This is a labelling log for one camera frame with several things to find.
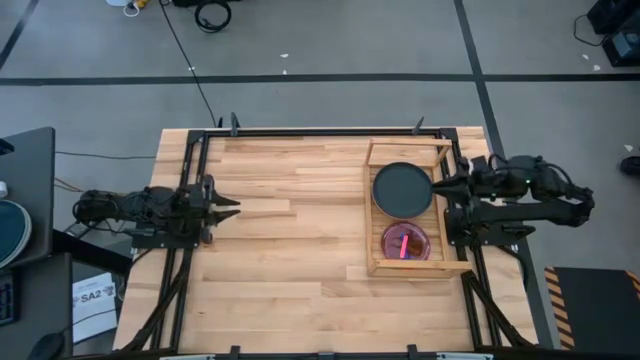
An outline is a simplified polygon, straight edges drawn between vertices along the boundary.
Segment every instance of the gray floor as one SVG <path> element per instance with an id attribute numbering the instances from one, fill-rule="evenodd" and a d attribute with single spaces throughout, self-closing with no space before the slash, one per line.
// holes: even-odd
<path id="1" fill-rule="evenodd" d="M 593 2 L 465 0 L 484 73 L 640 72 L 614 69 L 600 48 L 573 39 L 573 18 Z M 0 2 L 0 45 L 27 3 Z M 245 0 L 231 7 L 232 23 L 217 35 L 199 32 L 185 10 L 167 9 L 200 75 L 471 73 L 451 0 Z M 580 33 L 596 41 L 589 25 L 581 24 Z M 0 69 L 0 78 L 189 75 L 155 1 L 129 19 L 103 0 L 41 0 Z M 585 226 L 538 226 L 530 238 L 536 268 L 640 274 L 634 231 L 640 182 L 616 170 L 629 155 L 623 145 L 640 145 L 640 83 L 487 87 L 508 155 L 543 155 L 595 191 L 596 209 Z M 234 111 L 245 127 L 412 125 L 421 116 L 425 125 L 485 124 L 473 82 L 205 84 L 203 89 L 217 116 L 228 118 Z M 211 125 L 197 88 L 186 84 L 2 86 L 0 109 L 0 136 L 48 125 L 57 130 L 59 150 L 112 155 L 153 155 L 163 128 Z M 56 159 L 56 175 L 83 189 L 133 191 L 148 183 L 151 171 L 149 160 Z M 78 195 L 56 189 L 55 196 L 55 226 L 62 229 L 72 221 L 70 208 Z M 127 251 L 124 239 L 105 234 L 91 239 L 101 246 L 125 244 L 120 251 Z M 86 269 L 78 273 L 92 275 Z M 98 337 L 76 350 L 108 351 L 112 338 Z"/>

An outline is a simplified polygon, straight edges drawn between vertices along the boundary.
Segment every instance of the wooden table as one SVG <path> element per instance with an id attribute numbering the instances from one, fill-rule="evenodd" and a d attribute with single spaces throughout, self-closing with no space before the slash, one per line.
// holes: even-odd
<path id="1" fill-rule="evenodd" d="M 457 129 L 463 156 L 488 154 L 481 127 Z M 187 132 L 163 132 L 151 185 L 177 186 Z M 420 351 L 472 349 L 458 276 L 367 277 L 362 165 L 368 141 L 211 141 L 206 173 L 214 174 L 218 192 L 242 202 L 242 213 L 194 254 L 181 353 L 228 353 L 231 345 L 244 353 L 403 352 L 407 344 Z M 156 305 L 165 256 L 154 250 L 132 269 L 114 348 L 131 340 Z M 517 261 L 490 247 L 485 260 L 496 303 L 536 342 Z"/>

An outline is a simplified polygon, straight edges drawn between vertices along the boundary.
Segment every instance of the yellow black hazard stripe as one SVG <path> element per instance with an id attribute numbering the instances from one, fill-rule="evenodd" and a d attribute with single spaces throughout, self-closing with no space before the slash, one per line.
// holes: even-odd
<path id="1" fill-rule="evenodd" d="M 631 271 L 627 271 L 627 275 L 629 275 L 629 277 L 631 278 L 633 287 L 636 289 L 636 293 L 638 295 L 638 300 L 640 300 L 640 277 L 638 277 L 638 275 L 632 273 Z"/>
<path id="2" fill-rule="evenodd" d="M 560 345 L 564 350 L 571 350 L 575 347 L 575 341 L 571 334 L 571 326 L 569 325 L 569 315 L 562 297 L 562 289 L 560 288 L 560 279 L 552 267 L 544 269 L 544 277 L 547 280 L 549 288 L 549 296 L 551 297 L 551 305 L 553 306 L 553 314 L 556 318 L 556 326 L 560 334 Z"/>

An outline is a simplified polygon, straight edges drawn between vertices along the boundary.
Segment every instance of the table leg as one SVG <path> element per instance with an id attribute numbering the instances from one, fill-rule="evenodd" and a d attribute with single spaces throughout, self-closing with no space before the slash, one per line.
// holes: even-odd
<path id="1" fill-rule="evenodd" d="M 58 230 L 53 230 L 53 252 L 69 253 L 74 261 L 124 277 L 129 276 L 130 258 L 89 244 Z"/>

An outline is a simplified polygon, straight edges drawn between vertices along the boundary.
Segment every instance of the wooden tray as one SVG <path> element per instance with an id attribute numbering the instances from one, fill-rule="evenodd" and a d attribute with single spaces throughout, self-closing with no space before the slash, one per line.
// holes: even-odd
<path id="1" fill-rule="evenodd" d="M 433 201 L 427 211 L 408 220 L 421 227 L 429 237 L 431 243 L 429 259 L 390 260 L 384 256 L 380 241 L 382 233 L 389 225 L 398 220 L 386 215 L 375 205 L 371 194 L 371 186 L 378 171 L 394 161 L 389 161 L 389 159 L 372 160 L 371 154 L 376 145 L 431 147 L 431 150 L 435 151 L 427 153 L 425 162 L 415 165 L 423 169 L 434 183 L 442 179 L 440 163 L 451 149 L 451 141 L 443 139 L 372 138 L 370 140 L 363 169 L 367 272 L 369 276 L 441 279 L 450 278 L 467 270 L 471 270 L 470 262 L 455 261 L 451 258 L 452 254 L 447 242 L 444 223 L 446 202 L 444 199 L 438 199 L 436 195 L 433 195 Z"/>

